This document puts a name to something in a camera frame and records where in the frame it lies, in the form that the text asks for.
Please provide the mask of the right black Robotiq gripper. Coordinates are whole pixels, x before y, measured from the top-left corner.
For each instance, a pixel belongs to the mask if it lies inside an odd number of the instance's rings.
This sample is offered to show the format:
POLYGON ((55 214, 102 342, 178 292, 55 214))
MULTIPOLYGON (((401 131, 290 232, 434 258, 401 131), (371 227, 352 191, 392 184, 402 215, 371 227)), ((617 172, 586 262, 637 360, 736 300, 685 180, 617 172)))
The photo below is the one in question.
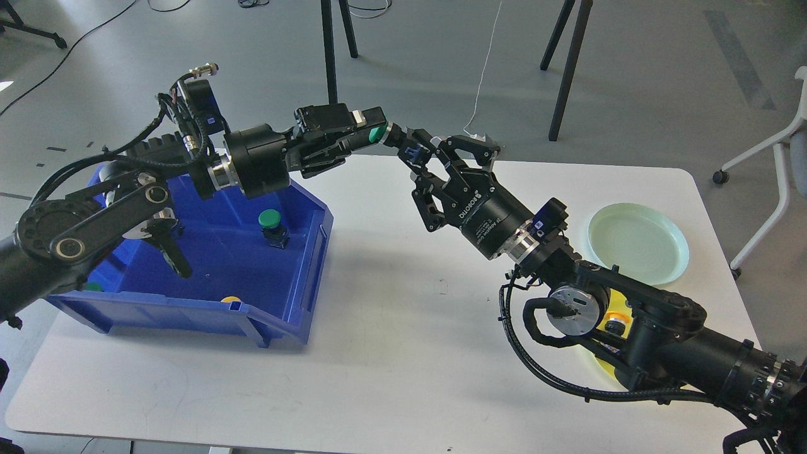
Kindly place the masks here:
POLYGON ((430 232, 448 222, 485 259, 492 260, 502 255, 502 248, 516 230, 533 219, 533 213, 496 180, 492 168, 501 146, 491 138, 431 137, 424 129, 400 127, 394 147, 398 158, 412 172, 412 198, 430 232), (464 164, 458 151, 469 153, 479 169, 464 164), (446 184, 427 170, 427 163, 435 156, 446 170, 446 184), (446 214, 438 209, 433 197, 442 185, 441 203, 446 214))

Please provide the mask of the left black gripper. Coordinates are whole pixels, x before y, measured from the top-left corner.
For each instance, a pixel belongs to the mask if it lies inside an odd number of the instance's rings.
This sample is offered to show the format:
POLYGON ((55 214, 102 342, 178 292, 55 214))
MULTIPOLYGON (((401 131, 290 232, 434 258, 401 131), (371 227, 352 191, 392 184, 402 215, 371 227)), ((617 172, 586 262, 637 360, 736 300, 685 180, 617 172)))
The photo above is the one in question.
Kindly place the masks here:
POLYGON ((290 187, 290 172, 312 178, 345 164, 352 151, 372 144, 371 130, 387 122, 381 107, 351 111, 345 103, 300 107, 294 118, 293 138, 302 143, 286 152, 291 130, 277 132, 261 124, 224 135, 231 167, 246 198, 290 187))

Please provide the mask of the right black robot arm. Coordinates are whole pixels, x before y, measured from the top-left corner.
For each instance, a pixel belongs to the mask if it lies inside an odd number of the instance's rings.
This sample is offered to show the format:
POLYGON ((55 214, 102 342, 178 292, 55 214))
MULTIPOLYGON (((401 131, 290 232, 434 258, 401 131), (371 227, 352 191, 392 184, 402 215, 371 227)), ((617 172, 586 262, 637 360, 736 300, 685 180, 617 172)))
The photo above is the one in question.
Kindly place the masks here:
POLYGON ((457 227, 487 259, 510 256, 514 268, 499 293, 499 321, 525 368, 550 387, 585 400, 705 402, 743 425, 723 452, 758 442, 766 453, 805 452, 805 365, 780 360, 706 328, 707 313, 690 298, 585 261, 569 244, 567 208, 550 199, 531 212, 499 184, 499 147, 471 137, 432 137, 389 124, 372 138, 398 150, 412 172, 412 198, 430 231, 457 227), (549 295, 525 302, 525 330, 547 347, 580 346, 610 364, 622 392, 563 380, 527 353, 513 327, 516 280, 544 284, 549 295))

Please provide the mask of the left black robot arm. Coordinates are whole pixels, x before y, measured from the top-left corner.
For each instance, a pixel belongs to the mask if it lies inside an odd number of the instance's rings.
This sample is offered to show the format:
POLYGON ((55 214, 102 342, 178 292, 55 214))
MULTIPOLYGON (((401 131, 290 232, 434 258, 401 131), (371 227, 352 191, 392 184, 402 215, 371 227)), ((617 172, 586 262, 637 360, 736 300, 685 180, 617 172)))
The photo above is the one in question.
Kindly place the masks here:
POLYGON ((262 124, 233 131, 208 78, 219 67, 190 69, 156 96, 160 109, 131 141, 70 163, 37 190, 11 236, 2 241, 2 322, 40 298, 82 290, 90 273, 124 241, 144 240, 181 277, 192 270, 171 231, 171 178, 190 175, 202 199, 236 187, 247 198, 290 186, 291 172, 311 178, 374 143, 386 124, 380 107, 343 103, 300 107, 282 132, 262 124))

